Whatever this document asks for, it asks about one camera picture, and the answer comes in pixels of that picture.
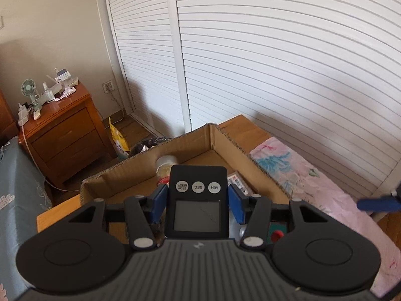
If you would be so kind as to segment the grey shark toy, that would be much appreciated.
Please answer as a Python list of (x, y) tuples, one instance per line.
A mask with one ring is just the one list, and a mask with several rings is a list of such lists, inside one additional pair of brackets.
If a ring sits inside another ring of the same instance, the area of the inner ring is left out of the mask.
[(229, 238), (234, 239), (237, 244), (240, 243), (242, 236), (246, 230), (246, 224), (239, 224), (233, 215), (232, 210), (229, 210)]

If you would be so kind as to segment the red wooden robot toy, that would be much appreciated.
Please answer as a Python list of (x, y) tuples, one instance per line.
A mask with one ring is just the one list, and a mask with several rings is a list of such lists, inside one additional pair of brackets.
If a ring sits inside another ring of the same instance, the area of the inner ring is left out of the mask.
[(287, 234), (287, 224), (285, 222), (272, 221), (268, 229), (268, 244), (276, 243)]

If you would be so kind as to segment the clear plastic case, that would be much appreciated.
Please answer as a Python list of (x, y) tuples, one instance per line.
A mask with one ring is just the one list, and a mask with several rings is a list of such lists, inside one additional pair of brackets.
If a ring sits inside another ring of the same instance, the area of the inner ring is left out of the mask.
[(254, 193), (237, 171), (228, 176), (228, 185), (230, 184), (235, 184), (246, 196), (251, 196)]

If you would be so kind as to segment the black digital timer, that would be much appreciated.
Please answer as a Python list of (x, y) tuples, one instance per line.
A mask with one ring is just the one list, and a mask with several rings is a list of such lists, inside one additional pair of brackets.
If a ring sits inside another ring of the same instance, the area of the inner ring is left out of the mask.
[(169, 239), (229, 237), (228, 174), (225, 167), (172, 166), (164, 235)]

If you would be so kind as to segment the brown cardboard box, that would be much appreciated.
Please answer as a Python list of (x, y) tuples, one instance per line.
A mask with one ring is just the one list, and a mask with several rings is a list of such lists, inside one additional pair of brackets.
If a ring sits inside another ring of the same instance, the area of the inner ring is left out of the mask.
[(127, 243), (126, 226), (116, 224), (106, 232), (103, 205), (117, 204), (136, 194), (150, 194), (158, 182), (156, 161), (167, 155), (175, 156), (180, 165), (196, 173), (201, 166), (224, 167), (228, 175), (238, 172), (256, 194), (278, 204), (289, 202), (278, 183), (249, 154), (216, 125), (207, 124), (85, 179), (81, 204), (92, 221), (78, 228), (87, 241), (100, 237), (101, 241)]

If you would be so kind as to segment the floral pink table cloth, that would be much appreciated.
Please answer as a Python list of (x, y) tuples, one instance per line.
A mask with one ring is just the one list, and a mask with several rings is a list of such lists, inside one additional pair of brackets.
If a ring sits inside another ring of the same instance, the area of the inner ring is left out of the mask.
[(371, 291), (383, 296), (400, 281), (400, 249), (352, 197), (300, 154), (272, 137), (250, 152), (251, 157), (294, 198), (305, 200), (362, 236), (381, 255), (381, 266)]

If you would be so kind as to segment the clear bottle yellow capsules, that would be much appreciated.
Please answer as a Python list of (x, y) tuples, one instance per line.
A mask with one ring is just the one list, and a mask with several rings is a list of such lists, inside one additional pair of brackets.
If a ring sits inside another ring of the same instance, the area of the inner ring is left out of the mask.
[(171, 168), (177, 164), (177, 158), (172, 155), (162, 156), (156, 161), (156, 176), (158, 180), (158, 186), (162, 184), (169, 185)]

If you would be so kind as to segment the yellow plastic bag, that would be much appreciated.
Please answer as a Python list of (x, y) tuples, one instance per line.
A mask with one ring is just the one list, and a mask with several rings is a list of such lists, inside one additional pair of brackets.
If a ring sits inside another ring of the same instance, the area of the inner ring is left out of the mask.
[(113, 144), (118, 157), (122, 160), (127, 159), (129, 157), (131, 149), (129, 148), (129, 145), (127, 144), (121, 132), (119, 132), (119, 130), (112, 124), (111, 118), (109, 118), (109, 128), (112, 134)]

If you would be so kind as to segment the blue bed sheet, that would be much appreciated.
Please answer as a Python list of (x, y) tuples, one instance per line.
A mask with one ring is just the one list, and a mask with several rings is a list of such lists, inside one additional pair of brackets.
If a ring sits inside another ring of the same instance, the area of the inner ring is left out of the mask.
[(36, 218), (51, 208), (44, 178), (13, 137), (1, 146), (1, 300), (27, 289), (16, 267), (19, 247), (37, 233)]

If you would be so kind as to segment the wooden nightstand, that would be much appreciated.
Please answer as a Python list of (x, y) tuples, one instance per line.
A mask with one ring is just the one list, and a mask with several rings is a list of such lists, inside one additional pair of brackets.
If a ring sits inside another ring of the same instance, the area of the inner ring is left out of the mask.
[(57, 188), (100, 157), (116, 158), (91, 94), (79, 83), (67, 98), (45, 104), (20, 129), (19, 143)]

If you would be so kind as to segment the white louvered closet door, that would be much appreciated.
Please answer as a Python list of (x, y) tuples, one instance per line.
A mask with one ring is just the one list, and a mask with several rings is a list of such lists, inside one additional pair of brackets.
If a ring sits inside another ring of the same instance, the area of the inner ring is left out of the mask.
[(242, 115), (349, 194), (400, 181), (400, 0), (106, 0), (132, 114)]

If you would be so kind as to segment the clear spray bottle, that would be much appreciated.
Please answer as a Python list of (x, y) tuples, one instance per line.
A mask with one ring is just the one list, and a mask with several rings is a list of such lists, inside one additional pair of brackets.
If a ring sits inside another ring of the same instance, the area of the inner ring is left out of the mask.
[(43, 83), (43, 87), (44, 87), (44, 96), (46, 97), (47, 102), (51, 102), (54, 100), (54, 95), (52, 93), (52, 90), (48, 88), (47, 84), (44, 82)]

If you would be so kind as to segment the wooden bed headboard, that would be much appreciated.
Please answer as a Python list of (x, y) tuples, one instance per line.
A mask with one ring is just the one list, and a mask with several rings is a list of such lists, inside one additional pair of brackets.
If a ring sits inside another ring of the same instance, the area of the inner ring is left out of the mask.
[(7, 143), (10, 139), (18, 136), (19, 129), (14, 119), (12, 111), (4, 97), (0, 92), (0, 141), (1, 145)]

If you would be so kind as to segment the white power strip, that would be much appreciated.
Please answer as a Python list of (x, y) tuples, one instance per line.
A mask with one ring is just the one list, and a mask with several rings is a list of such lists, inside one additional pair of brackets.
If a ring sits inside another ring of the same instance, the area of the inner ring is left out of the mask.
[(18, 125), (24, 126), (29, 121), (29, 108), (27, 104), (18, 104)]

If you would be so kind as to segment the white phone stand holder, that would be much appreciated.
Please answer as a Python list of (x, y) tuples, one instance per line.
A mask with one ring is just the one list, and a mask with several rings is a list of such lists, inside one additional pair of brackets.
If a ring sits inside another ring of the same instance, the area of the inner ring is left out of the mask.
[(70, 72), (67, 71), (67, 69), (58, 70), (55, 68), (54, 70), (56, 72), (56, 82), (60, 83), (65, 90), (69, 90), (70, 85), (73, 82)]

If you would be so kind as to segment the small green desk fan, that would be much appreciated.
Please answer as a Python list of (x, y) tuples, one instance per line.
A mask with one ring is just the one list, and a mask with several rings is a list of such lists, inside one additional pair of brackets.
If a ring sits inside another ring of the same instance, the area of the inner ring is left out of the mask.
[(30, 98), (33, 111), (39, 111), (41, 109), (39, 102), (40, 96), (37, 92), (36, 84), (32, 79), (26, 79), (22, 82), (21, 92), (25, 97)]

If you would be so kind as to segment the wall power outlet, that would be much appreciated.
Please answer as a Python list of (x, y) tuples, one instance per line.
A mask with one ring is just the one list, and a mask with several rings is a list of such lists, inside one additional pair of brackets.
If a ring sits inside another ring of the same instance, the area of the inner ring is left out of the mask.
[(105, 94), (109, 94), (112, 93), (115, 88), (114, 88), (114, 84), (112, 81), (108, 81), (102, 84), (102, 88)]

